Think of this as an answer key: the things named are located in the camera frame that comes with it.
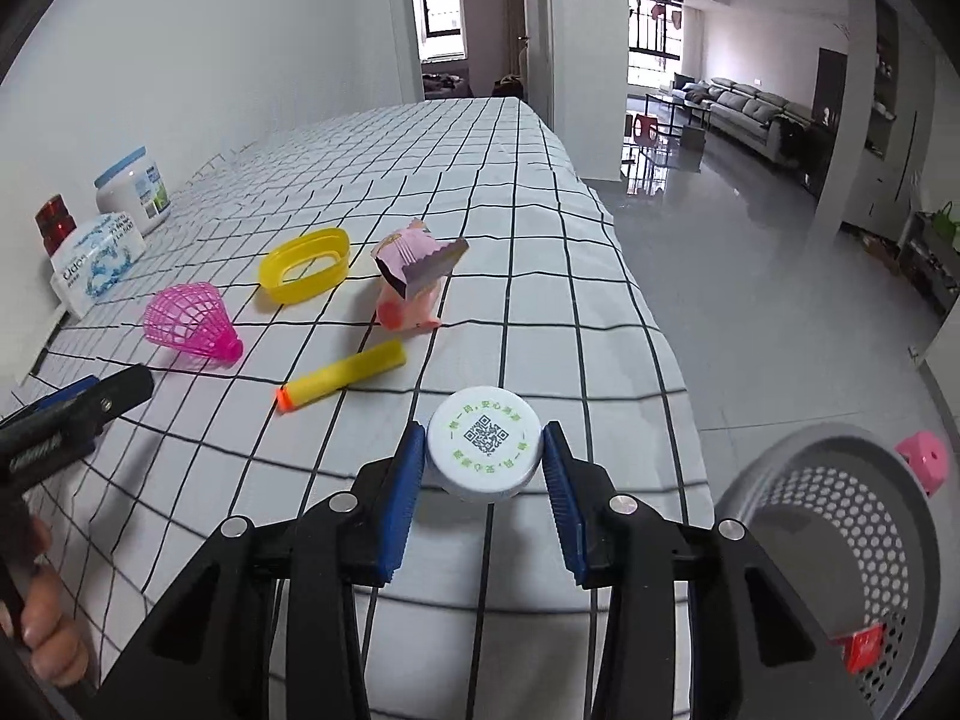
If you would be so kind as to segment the person's left hand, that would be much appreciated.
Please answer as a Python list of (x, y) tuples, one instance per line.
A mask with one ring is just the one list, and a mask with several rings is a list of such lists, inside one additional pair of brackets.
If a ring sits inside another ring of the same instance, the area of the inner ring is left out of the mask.
[(11, 616), (8, 606), (2, 605), (2, 629), (13, 637), (14, 623), (20, 622), (21, 639), (31, 652), (31, 666), (37, 676), (56, 688), (70, 688), (85, 678), (89, 650), (75, 619), (62, 606), (64, 584), (60, 575), (43, 559), (51, 544), (50, 528), (32, 517), (26, 550), (36, 567), (23, 611)]

